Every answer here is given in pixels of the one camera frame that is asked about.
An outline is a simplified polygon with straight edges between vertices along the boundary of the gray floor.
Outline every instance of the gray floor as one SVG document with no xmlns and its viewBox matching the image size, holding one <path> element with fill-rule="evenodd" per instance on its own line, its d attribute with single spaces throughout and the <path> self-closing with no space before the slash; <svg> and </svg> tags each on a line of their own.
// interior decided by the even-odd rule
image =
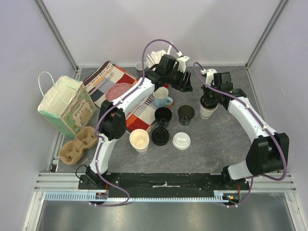
<svg viewBox="0 0 308 231">
<path fill-rule="evenodd" d="M 257 110 L 249 79 L 243 66 L 213 67 L 218 72 L 230 71 L 235 88 L 241 88 L 247 94 L 252 106 Z M 126 68 L 137 76 L 134 68 Z M 84 80 L 93 68 L 83 68 L 80 80 Z M 170 138 L 177 132 L 186 132 L 191 137 L 190 148 L 185 151 L 176 149 L 169 140 L 165 146 L 156 146 L 150 141 L 149 150 L 138 154 L 129 143 L 129 134 L 117 141 L 109 161 L 110 172 L 212 172 L 219 173 L 226 165 L 242 161 L 249 150 L 250 140 L 239 122 L 219 106 L 215 113 L 204 120 L 199 116 L 200 98 L 203 94 L 201 83 L 192 71 L 193 92 L 182 93 L 172 88 L 169 95 L 175 101 L 171 108 L 173 118 L 169 124 Z M 196 115 L 189 125 L 183 126 L 178 122 L 177 111 L 182 105 L 190 105 Z M 99 110 L 90 122 L 95 127 Z M 90 164 L 95 154 L 96 146 L 86 150 L 84 156 L 73 166 L 59 161 L 58 172 L 74 172 L 81 164 Z"/>
<path fill-rule="evenodd" d="M 45 201 L 41 214 L 37 231 L 295 230 L 283 194 L 252 194 L 238 208 L 229 209 L 196 202 L 95 208 L 87 202 Z"/>
</svg>

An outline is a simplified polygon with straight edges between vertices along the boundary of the gift bag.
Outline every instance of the gift bag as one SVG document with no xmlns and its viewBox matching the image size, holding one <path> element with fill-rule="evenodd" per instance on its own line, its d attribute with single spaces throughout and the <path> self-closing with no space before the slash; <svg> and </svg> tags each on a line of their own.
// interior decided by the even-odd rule
<svg viewBox="0 0 308 231">
<path fill-rule="evenodd" d="M 64 135 L 75 137 L 80 129 L 88 124 L 94 115 L 96 106 L 81 81 L 68 76 L 61 76 L 56 83 L 50 73 L 53 86 L 44 95 L 38 106 L 40 112 Z"/>
</svg>

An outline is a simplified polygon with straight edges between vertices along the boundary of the placemat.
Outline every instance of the placemat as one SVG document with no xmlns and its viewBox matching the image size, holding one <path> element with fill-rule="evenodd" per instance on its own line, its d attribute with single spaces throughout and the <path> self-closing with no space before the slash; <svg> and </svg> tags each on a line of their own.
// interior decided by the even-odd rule
<svg viewBox="0 0 308 231">
<path fill-rule="evenodd" d="M 90 97 L 98 107 L 101 107 L 102 102 L 106 100 L 105 94 L 114 84 L 129 83 L 135 85 L 137 82 L 136 77 L 110 61 L 101 65 L 83 81 Z M 156 124 L 154 113 L 157 108 L 153 94 L 147 99 L 143 99 L 128 113 L 126 117 L 127 131 L 132 132 L 140 128 L 150 132 Z"/>
</svg>

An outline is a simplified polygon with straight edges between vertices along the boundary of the black coffee cup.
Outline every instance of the black coffee cup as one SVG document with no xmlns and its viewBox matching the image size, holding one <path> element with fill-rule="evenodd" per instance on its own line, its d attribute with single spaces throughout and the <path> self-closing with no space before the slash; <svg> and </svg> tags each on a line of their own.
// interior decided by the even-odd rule
<svg viewBox="0 0 308 231">
<path fill-rule="evenodd" d="M 166 128 L 172 118 L 172 112 L 167 107 L 160 107 L 155 111 L 154 116 L 158 126 L 161 128 Z"/>
<path fill-rule="evenodd" d="M 179 122 L 183 125 L 188 125 L 194 117 L 194 109 L 188 105 L 181 106 L 178 109 Z"/>
</svg>

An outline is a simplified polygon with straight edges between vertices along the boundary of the white wall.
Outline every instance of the white wall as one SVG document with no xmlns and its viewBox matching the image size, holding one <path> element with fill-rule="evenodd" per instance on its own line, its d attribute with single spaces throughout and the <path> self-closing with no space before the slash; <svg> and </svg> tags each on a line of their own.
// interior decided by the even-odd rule
<svg viewBox="0 0 308 231">
<path fill-rule="evenodd" d="M 155 38 L 202 64 L 245 64 L 279 0 L 44 2 L 77 65 L 134 66 Z"/>
<path fill-rule="evenodd" d="M 5 0 L 0 7 L 0 224 L 20 231 L 40 171 L 46 171 L 57 133 L 38 112 L 38 75 L 73 75 L 33 0 Z M 42 79 L 42 88 L 52 85 Z"/>
<path fill-rule="evenodd" d="M 308 215 L 308 2 L 291 0 L 251 67 L 267 122 L 290 138 L 288 171 Z"/>
</svg>

